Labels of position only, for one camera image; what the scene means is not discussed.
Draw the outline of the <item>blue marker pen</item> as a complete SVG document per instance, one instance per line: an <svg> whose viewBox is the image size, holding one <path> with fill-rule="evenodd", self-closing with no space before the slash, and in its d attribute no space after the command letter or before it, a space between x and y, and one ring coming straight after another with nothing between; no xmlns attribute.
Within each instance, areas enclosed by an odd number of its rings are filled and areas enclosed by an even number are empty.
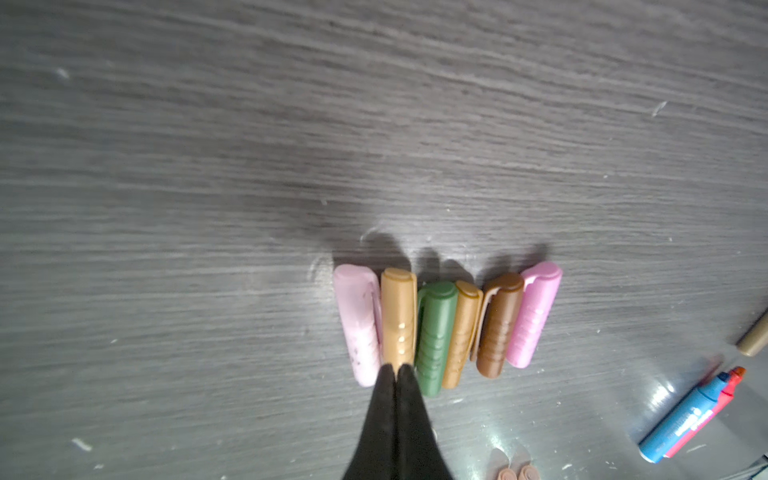
<svg viewBox="0 0 768 480"><path fill-rule="evenodd" d="M730 380L721 372L706 384L692 389L677 406L643 439L639 452L649 463L658 463L680 439L717 405Z"/></svg>

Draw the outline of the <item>tan pen cap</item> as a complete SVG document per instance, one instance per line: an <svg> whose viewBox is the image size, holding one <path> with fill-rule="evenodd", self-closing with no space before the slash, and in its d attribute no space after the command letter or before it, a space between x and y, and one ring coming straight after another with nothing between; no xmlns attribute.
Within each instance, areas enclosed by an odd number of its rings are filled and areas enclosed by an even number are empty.
<svg viewBox="0 0 768 480"><path fill-rule="evenodd" d="M387 268L381 275L382 356L395 374L412 364L417 338L417 278L413 272Z"/></svg>

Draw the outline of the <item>gold ochre marker pen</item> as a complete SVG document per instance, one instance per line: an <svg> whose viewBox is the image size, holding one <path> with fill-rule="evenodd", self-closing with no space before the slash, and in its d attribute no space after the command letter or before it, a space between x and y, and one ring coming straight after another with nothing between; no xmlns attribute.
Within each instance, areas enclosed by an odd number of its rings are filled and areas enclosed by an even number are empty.
<svg viewBox="0 0 768 480"><path fill-rule="evenodd" d="M768 343L768 311L752 325L736 344L737 350L744 356L758 355Z"/></svg>

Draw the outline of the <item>orange marker pen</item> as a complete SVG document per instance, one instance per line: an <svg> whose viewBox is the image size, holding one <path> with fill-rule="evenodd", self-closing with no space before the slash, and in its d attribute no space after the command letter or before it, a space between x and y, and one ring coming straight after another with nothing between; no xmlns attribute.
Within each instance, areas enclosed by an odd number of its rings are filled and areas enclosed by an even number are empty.
<svg viewBox="0 0 768 480"><path fill-rule="evenodd" d="M518 477L516 472L509 467L501 469L498 472L496 477L496 480L517 480L517 479Z"/></svg>

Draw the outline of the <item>lilac pink pen cap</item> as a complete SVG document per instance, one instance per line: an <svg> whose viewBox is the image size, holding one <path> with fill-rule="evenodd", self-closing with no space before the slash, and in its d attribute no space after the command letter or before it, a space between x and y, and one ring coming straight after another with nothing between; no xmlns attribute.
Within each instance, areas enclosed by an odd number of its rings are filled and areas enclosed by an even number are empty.
<svg viewBox="0 0 768 480"><path fill-rule="evenodd" d="M541 262L522 272L523 297L506 352L511 366L524 369L530 365L562 276L562 269L554 262Z"/></svg>

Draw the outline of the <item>green pen cap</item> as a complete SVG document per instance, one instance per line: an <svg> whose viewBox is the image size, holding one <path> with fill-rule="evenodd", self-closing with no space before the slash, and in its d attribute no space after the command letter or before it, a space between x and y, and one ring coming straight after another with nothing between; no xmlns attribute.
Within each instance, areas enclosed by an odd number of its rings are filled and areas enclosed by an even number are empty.
<svg viewBox="0 0 768 480"><path fill-rule="evenodd" d="M456 285L440 281L418 292L418 342L416 377L421 393L437 396L442 388L458 301Z"/></svg>

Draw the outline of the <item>purple marker pen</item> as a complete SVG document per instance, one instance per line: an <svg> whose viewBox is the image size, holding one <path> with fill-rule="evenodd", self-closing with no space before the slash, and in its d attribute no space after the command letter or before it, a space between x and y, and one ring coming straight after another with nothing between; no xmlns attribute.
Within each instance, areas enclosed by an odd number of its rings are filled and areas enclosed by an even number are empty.
<svg viewBox="0 0 768 480"><path fill-rule="evenodd" d="M520 469L518 480L541 480L541 474L533 465L525 465Z"/></svg>

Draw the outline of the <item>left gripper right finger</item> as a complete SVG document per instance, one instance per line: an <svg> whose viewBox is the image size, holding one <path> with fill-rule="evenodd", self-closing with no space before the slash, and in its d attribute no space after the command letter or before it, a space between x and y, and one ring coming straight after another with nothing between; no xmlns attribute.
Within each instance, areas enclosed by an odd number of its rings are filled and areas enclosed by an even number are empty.
<svg viewBox="0 0 768 480"><path fill-rule="evenodd" d="M416 375L399 368L395 384L396 479L453 478L440 452Z"/></svg>

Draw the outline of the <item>pink red marker pen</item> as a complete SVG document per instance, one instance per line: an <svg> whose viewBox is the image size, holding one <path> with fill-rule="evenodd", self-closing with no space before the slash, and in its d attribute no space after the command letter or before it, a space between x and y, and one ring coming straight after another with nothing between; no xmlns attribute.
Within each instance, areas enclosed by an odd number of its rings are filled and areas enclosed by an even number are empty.
<svg viewBox="0 0 768 480"><path fill-rule="evenodd" d="M746 369L741 366L733 368L729 372L729 380L721 391L717 404L710 409L702 419L695 424L666 454L665 458L673 458L697 433L715 418L734 398L737 386L743 381Z"/></svg>

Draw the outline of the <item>brown pen cap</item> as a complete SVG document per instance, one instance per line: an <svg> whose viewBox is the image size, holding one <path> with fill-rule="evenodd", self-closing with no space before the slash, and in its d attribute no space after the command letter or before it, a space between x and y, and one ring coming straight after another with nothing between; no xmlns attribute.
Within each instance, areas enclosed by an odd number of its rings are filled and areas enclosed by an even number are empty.
<svg viewBox="0 0 768 480"><path fill-rule="evenodd" d="M470 360L486 378L495 379L501 375L524 285L519 273L505 273L485 285Z"/></svg>

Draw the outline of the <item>pale pink pen cap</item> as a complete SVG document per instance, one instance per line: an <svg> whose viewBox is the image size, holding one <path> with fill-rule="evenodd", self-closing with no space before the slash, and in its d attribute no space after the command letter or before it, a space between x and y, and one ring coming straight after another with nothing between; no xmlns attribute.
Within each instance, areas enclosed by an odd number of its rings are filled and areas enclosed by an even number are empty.
<svg viewBox="0 0 768 480"><path fill-rule="evenodd" d="M354 379L371 387L381 368L378 276L368 267L342 264L334 269L333 287Z"/></svg>

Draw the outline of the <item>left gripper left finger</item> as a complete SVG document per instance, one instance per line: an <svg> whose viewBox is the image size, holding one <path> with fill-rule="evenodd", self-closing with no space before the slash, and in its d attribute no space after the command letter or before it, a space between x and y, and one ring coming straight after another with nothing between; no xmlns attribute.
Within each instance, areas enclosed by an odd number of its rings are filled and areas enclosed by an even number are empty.
<svg viewBox="0 0 768 480"><path fill-rule="evenodd" d="M358 445L344 480L394 479L396 473L396 376L391 364L379 370Z"/></svg>

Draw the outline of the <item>gold pen cap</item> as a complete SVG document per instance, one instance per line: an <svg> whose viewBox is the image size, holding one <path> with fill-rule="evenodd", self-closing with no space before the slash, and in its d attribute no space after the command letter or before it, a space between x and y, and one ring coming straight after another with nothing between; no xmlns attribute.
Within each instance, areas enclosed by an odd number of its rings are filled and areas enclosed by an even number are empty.
<svg viewBox="0 0 768 480"><path fill-rule="evenodd" d="M455 285L458 290L458 299L442 380L444 389L454 389L460 382L475 338L484 297L483 291L472 283L457 280Z"/></svg>

